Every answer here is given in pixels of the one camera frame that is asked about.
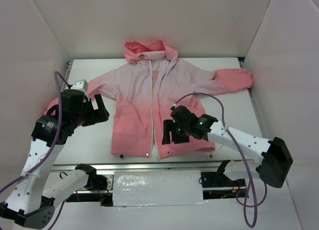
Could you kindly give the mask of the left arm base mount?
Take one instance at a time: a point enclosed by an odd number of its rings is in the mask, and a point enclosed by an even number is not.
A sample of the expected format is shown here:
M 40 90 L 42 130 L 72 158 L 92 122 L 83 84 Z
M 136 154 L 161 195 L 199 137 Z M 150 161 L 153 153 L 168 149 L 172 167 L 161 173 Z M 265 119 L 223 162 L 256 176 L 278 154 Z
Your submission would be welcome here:
M 107 188 L 108 179 L 105 176 L 97 174 L 97 170 L 94 167 L 83 163 L 77 165 L 75 170 L 81 170 L 88 177 L 85 181 L 84 189 L 97 191 L 98 200 L 101 204 L 111 203 L 112 194 Z

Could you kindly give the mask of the pink gradient hooded jacket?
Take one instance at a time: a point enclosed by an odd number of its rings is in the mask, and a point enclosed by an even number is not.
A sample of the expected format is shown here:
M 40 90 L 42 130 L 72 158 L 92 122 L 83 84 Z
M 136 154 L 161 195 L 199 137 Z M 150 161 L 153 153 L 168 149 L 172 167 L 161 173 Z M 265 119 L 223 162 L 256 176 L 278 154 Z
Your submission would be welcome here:
M 192 151 L 213 151 L 213 142 L 191 138 L 188 143 L 162 145 L 163 122 L 170 118 L 175 102 L 195 115 L 204 108 L 198 93 L 219 95 L 253 85 L 245 69 L 202 70 L 179 59 L 164 41 L 125 43 L 127 63 L 89 81 L 88 96 L 100 94 L 116 102 L 111 153 L 149 158 L 154 146 L 158 158 Z

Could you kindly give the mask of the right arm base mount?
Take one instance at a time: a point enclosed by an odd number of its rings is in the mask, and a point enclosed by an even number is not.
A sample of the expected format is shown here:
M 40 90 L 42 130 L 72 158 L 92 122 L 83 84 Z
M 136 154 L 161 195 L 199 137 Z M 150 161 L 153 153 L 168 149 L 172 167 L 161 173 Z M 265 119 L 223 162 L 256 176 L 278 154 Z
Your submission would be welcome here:
M 229 162 L 223 161 L 216 171 L 201 172 L 198 182 L 202 186 L 204 200 L 231 199 L 235 198 L 237 193 L 241 198 L 245 196 L 245 180 L 233 181 L 224 175 L 226 163 Z

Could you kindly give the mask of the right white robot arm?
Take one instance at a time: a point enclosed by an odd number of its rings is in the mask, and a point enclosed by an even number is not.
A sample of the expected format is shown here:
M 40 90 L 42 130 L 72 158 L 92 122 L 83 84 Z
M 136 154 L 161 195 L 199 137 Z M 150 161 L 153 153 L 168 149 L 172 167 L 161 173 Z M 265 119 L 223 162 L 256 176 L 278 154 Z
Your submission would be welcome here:
M 293 163 L 286 143 L 278 138 L 259 138 L 224 125 L 217 118 L 203 114 L 197 117 L 185 106 L 174 108 L 171 119 L 163 122 L 162 144 L 190 143 L 190 138 L 214 142 L 242 152 L 241 161 L 225 160 L 218 168 L 217 181 L 228 186 L 238 179 L 260 179 L 281 188 Z

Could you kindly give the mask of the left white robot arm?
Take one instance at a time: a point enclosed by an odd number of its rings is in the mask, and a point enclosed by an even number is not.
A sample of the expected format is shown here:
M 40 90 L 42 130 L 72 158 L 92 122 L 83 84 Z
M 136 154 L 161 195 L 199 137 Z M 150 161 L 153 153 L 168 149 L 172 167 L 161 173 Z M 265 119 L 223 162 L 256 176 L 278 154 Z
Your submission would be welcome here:
M 73 192 L 81 188 L 98 191 L 107 186 L 107 178 L 97 174 L 94 167 L 79 164 L 63 179 L 45 187 L 57 156 L 75 129 L 109 119 L 101 95 L 94 98 L 97 109 L 83 91 L 64 90 L 59 95 L 59 103 L 36 121 L 22 173 L 13 180 L 15 188 L 11 195 L 0 204 L 2 218 L 24 228 L 41 230 L 52 220 L 55 209 Z

